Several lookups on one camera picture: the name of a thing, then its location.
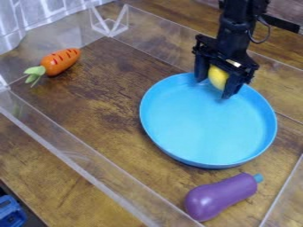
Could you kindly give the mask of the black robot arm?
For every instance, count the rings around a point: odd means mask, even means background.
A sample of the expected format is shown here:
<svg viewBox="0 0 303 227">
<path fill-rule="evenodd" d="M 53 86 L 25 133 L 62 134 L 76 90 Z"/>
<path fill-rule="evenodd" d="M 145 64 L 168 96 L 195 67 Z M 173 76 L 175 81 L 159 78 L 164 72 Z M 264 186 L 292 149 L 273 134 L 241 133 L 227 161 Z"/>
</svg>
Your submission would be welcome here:
<svg viewBox="0 0 303 227">
<path fill-rule="evenodd" d="M 267 12 L 269 0 L 224 0 L 224 10 L 219 18 L 216 38 L 196 35 L 193 76 L 197 82 L 209 78 L 211 66 L 227 72 L 223 99 L 231 98 L 244 84 L 251 83 L 257 63 L 247 54 L 249 43 L 263 43 L 267 37 L 253 39 L 256 23 L 267 27 L 261 15 Z"/>
</svg>

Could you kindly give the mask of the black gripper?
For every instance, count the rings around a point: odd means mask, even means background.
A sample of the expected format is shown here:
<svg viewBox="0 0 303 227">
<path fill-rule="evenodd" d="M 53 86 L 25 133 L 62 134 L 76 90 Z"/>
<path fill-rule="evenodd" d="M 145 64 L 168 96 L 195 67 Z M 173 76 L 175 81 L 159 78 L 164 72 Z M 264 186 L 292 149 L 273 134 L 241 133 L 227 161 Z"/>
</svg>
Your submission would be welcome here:
<svg viewBox="0 0 303 227">
<path fill-rule="evenodd" d="M 216 38 L 196 35 L 193 75 L 197 82 L 208 76 L 209 64 L 217 63 L 224 70 L 229 69 L 227 60 L 240 64 L 239 69 L 228 71 L 221 99 L 229 99 L 251 83 L 253 73 L 259 68 L 257 63 L 247 55 L 251 35 L 256 27 L 255 20 L 236 21 L 221 17 Z"/>
</svg>

